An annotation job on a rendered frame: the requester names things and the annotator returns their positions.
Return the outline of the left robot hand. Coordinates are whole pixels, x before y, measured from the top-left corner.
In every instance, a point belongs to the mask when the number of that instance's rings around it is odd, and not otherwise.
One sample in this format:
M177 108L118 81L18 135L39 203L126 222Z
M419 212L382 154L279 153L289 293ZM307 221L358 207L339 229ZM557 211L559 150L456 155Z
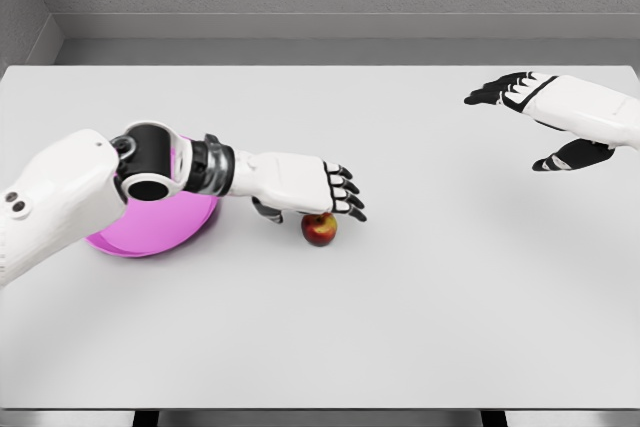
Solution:
M276 224L285 211L301 214L342 214L367 220L353 174L319 157L262 153L247 159L248 195L256 211Z

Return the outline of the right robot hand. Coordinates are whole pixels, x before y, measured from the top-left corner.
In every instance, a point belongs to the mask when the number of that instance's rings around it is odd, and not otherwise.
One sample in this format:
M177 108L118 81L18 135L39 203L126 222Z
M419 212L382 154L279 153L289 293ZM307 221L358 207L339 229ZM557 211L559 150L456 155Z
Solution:
M578 138L532 169L539 172L582 169L610 159L624 144L621 105L635 98L570 75L517 72L502 76L471 92L468 105L502 105L547 127Z

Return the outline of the red apple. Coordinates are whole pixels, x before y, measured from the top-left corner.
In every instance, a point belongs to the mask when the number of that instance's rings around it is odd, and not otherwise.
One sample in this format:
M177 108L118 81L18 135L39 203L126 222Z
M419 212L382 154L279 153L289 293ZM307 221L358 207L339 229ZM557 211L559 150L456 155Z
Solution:
M307 214L301 219L301 231L308 243L324 247L336 237L338 223L332 213Z

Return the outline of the pink plate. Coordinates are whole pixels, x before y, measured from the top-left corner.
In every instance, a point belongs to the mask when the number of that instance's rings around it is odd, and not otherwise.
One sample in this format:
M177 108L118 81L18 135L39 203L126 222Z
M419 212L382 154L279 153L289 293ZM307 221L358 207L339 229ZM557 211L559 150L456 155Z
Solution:
M146 257L174 249L195 236L219 199L179 192L157 201L131 199L122 217L85 238L93 248L119 257Z

